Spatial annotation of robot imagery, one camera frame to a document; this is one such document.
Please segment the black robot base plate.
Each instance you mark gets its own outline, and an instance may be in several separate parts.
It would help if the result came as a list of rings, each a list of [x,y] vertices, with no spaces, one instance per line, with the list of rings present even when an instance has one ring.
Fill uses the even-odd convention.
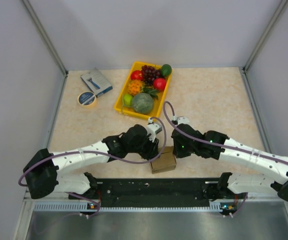
[[[106,208],[208,207],[210,201],[235,200],[217,183],[216,178],[97,178],[81,196],[100,199]]]

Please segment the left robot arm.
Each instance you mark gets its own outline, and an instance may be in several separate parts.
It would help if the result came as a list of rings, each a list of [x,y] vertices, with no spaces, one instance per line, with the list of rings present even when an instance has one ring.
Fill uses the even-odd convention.
[[[31,198],[41,199],[51,193],[74,193],[92,198],[97,192],[95,178],[88,172],[74,175],[73,171],[94,164],[120,160],[127,154],[138,154],[149,161],[158,155],[161,125],[139,124],[119,135],[108,136],[89,146],[65,152],[50,153],[44,148],[33,156],[23,173]]]

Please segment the brown cardboard paper box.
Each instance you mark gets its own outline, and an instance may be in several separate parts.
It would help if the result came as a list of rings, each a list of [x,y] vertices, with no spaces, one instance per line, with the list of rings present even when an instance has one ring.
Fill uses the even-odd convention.
[[[150,163],[152,174],[175,170],[177,162],[176,157],[173,155],[173,149],[172,146],[166,146],[161,156]]]

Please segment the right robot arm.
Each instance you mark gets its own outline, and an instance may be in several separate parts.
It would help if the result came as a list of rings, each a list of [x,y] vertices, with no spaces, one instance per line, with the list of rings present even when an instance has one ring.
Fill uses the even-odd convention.
[[[223,173],[217,184],[217,192],[221,197],[257,193],[278,196],[288,202],[288,156],[248,147],[217,131],[201,133],[184,123],[174,128],[171,137],[177,158],[195,154],[204,159],[243,165],[257,172],[251,175]]]

